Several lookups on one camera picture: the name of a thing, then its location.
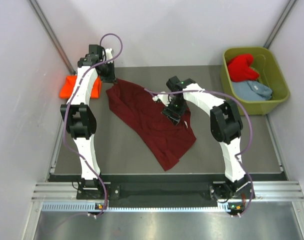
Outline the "dark red t shirt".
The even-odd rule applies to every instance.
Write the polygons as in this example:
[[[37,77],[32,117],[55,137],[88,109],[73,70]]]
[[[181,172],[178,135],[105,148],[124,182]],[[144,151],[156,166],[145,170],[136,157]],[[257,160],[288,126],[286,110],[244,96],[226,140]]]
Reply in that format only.
[[[161,113],[163,103],[153,101],[140,85],[118,79],[106,94],[111,112],[139,135],[164,171],[172,169],[196,142],[188,109],[174,125]]]

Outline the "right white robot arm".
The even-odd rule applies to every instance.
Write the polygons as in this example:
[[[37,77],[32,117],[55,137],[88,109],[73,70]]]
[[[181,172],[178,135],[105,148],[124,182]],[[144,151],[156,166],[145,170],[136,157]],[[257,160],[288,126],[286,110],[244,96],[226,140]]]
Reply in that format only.
[[[186,112],[187,104],[192,103],[210,117],[210,132],[220,144],[225,164],[225,183],[211,186],[212,198],[222,203],[236,198],[252,187],[251,177],[244,169],[240,149],[243,123],[238,108],[240,102],[231,96],[222,99],[220,92],[207,91],[192,79],[180,81],[170,78],[168,92],[155,94],[153,100],[164,104],[162,113],[178,124]]]

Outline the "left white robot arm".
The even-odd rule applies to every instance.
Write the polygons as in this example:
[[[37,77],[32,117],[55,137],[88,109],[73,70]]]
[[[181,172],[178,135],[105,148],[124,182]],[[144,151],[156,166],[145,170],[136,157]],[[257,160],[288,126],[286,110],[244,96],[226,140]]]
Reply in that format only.
[[[81,178],[75,181],[79,200],[103,199],[105,195],[94,147],[97,122],[89,103],[97,79],[108,83],[116,79],[112,51],[98,44],[89,45],[88,53],[78,60],[77,78],[71,96],[60,107],[65,131],[73,139],[76,145],[74,153],[81,162]]]

